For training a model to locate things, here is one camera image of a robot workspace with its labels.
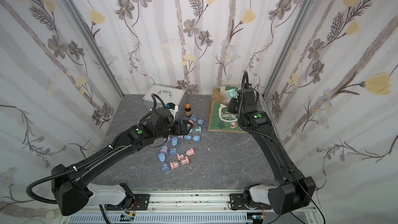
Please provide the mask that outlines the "green hourglass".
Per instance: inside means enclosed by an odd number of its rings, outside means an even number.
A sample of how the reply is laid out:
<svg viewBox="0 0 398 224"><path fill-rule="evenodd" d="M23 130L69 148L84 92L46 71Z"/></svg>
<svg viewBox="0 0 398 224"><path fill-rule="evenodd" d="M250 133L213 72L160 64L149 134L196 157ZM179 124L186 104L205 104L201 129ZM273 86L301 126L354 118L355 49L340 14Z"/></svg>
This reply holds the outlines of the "green hourglass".
<svg viewBox="0 0 398 224"><path fill-rule="evenodd" d="M235 88L228 90L227 93L231 99L237 98L237 91Z"/></svg>
<svg viewBox="0 0 398 224"><path fill-rule="evenodd" d="M198 127L194 127L190 130L190 133L201 133L202 132L202 127L198 126Z"/></svg>

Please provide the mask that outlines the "pink hourglass small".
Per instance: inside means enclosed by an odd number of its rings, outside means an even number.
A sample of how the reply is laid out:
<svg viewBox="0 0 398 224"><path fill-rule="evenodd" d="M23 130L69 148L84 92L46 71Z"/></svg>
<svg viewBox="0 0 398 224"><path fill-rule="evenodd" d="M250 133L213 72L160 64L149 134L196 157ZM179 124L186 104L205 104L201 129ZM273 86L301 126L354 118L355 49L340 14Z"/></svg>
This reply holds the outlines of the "pink hourglass small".
<svg viewBox="0 0 398 224"><path fill-rule="evenodd" d="M187 156L195 155L194 149L193 149L193 148L190 148L189 150L187 150L187 151L186 151L186 155L187 155Z"/></svg>

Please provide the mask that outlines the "green burlap canvas bag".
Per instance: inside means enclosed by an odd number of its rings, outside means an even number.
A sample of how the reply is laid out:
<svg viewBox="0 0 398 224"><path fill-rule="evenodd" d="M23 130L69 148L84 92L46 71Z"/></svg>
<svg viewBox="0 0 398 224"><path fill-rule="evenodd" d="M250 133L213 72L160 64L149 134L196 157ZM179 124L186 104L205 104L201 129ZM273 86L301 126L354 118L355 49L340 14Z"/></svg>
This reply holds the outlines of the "green burlap canvas bag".
<svg viewBox="0 0 398 224"><path fill-rule="evenodd" d="M208 123L209 132L244 133L238 126L236 115L228 111L231 100L230 91L236 96L236 87L213 88Z"/></svg>

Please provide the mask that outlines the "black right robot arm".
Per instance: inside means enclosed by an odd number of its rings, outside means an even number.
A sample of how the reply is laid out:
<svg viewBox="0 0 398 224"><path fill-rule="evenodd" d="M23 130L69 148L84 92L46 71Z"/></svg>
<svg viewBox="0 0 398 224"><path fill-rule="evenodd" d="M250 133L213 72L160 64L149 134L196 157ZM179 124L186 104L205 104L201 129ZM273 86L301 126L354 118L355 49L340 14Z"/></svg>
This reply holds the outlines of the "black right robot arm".
<svg viewBox="0 0 398 224"><path fill-rule="evenodd" d="M249 83L244 72L237 96L229 103L228 111L236 115L238 126L253 136L268 161L278 184L268 188L262 184L247 186L243 199L247 208L268 205L281 216L309 206L316 183L306 177L290 159L281 142L274 135L274 127L267 113L258 110L259 92Z"/></svg>

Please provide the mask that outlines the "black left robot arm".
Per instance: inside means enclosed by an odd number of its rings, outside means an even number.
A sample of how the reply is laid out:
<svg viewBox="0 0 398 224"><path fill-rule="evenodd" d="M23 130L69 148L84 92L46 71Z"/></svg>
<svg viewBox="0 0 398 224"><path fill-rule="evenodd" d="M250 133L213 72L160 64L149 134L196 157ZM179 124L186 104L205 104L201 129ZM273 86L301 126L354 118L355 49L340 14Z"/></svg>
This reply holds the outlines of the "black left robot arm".
<svg viewBox="0 0 398 224"><path fill-rule="evenodd" d="M176 120L162 99L151 95L152 110L137 124L119 133L113 142L86 159L68 167L58 165L51 176L39 179L26 188L27 195L39 202L58 205L63 216L72 215L90 203L125 206L134 195L126 184L116 185L116 192L100 198L100 192L90 189L92 181L111 166L130 156L156 139L187 135L193 124L187 120Z"/></svg>

